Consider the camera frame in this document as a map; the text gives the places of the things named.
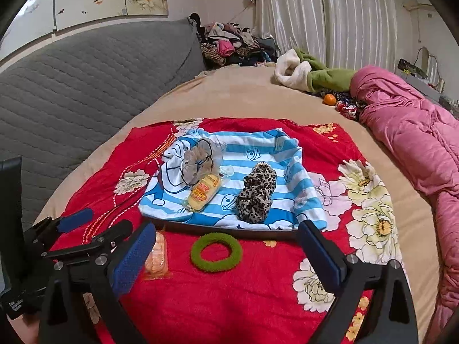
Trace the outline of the yellow rice cracker packet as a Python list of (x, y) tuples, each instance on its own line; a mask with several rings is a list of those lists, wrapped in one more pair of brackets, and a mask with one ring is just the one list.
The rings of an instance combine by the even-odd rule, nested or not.
[(191, 212), (199, 212), (210, 203), (223, 184), (223, 174), (208, 173), (192, 187), (184, 207)]

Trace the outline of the leopard print scrunchie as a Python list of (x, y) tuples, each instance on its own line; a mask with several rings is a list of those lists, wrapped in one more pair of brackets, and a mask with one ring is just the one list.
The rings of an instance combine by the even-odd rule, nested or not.
[(269, 215), (276, 188), (276, 171), (266, 162), (259, 162), (244, 177), (244, 188), (236, 197), (236, 212), (240, 220), (260, 224)]

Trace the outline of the orange cracker packet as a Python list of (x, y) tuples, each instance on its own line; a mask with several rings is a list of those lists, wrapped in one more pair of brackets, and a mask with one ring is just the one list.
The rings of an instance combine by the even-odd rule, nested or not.
[(145, 280), (158, 280), (168, 274), (166, 239), (162, 232), (156, 234), (155, 245), (145, 260), (144, 269)]

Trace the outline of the grey scrunchie in bag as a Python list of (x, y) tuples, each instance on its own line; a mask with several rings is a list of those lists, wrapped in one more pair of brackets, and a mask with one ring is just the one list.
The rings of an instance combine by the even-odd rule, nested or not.
[(186, 185), (195, 185), (208, 174), (219, 175), (224, 148), (208, 138), (201, 138), (185, 152), (180, 165)]

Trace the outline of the grey quilted headboard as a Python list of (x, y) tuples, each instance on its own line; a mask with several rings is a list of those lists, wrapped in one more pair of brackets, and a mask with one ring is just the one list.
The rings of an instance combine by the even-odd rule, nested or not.
[(205, 68), (189, 19), (68, 36), (1, 73), (1, 158), (21, 157), (22, 225), (127, 122)]

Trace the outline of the blue striped cloth tray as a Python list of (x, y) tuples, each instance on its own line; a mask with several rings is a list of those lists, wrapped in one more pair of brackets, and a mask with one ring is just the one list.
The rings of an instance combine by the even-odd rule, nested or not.
[[(202, 160), (222, 174), (223, 185), (202, 210), (192, 212), (185, 207), (193, 186), (185, 169), (196, 166), (185, 155), (197, 147), (206, 150)], [(139, 204), (146, 218), (247, 231), (293, 231), (304, 220), (311, 220), (320, 230), (328, 226), (303, 165), (303, 149), (281, 128), (258, 132), (190, 130), (164, 152), (162, 160)], [(275, 188), (266, 218), (252, 224), (241, 218), (236, 198), (259, 163), (273, 170)]]

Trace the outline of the pink quilted duvet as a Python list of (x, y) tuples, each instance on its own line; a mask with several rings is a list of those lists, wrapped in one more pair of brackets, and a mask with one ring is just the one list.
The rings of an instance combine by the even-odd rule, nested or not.
[(458, 120), (399, 76), (366, 66), (350, 83), (366, 104), (359, 116), (392, 153), (414, 188), (431, 203), (442, 266), (426, 341), (439, 339), (458, 310)]

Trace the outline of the pile of clothes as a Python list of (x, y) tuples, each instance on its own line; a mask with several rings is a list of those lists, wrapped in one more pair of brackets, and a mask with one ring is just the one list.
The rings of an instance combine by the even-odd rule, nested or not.
[(196, 27), (207, 69), (220, 69), (231, 65), (275, 65), (278, 59), (278, 47), (272, 37), (257, 37), (248, 27), (240, 27), (238, 23), (214, 22), (202, 25), (198, 13), (190, 14), (188, 19)]

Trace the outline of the red patterned small item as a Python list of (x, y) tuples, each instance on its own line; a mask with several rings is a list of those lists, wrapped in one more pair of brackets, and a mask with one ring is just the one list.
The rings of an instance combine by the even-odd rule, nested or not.
[(359, 120), (360, 109), (355, 104), (338, 101), (336, 103), (335, 109), (346, 119), (355, 121)]

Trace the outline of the orange fruit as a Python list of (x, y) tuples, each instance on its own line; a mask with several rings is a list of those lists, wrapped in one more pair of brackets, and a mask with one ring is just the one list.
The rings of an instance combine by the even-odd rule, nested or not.
[(337, 103), (337, 99), (335, 95), (328, 93), (324, 95), (323, 97), (323, 104), (328, 105), (328, 106), (335, 106)]

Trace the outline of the green white fleece garment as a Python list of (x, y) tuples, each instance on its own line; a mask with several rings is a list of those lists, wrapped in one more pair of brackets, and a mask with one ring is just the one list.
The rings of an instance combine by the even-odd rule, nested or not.
[(274, 76), (278, 83), (291, 89), (315, 94), (324, 89), (348, 92), (356, 70), (328, 68), (317, 58), (296, 48), (278, 57)]

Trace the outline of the white striped curtain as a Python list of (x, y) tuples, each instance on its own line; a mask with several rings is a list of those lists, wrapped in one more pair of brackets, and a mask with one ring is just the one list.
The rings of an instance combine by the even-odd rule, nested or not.
[(330, 68), (394, 69), (394, 0), (247, 0), (254, 30), (275, 40), (280, 54), (301, 48)]

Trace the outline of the floral wall painting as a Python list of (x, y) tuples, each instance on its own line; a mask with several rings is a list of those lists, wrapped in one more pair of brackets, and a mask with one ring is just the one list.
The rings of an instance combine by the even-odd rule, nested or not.
[(166, 0), (26, 0), (1, 38), (1, 58), (53, 32), (122, 15), (168, 15)]

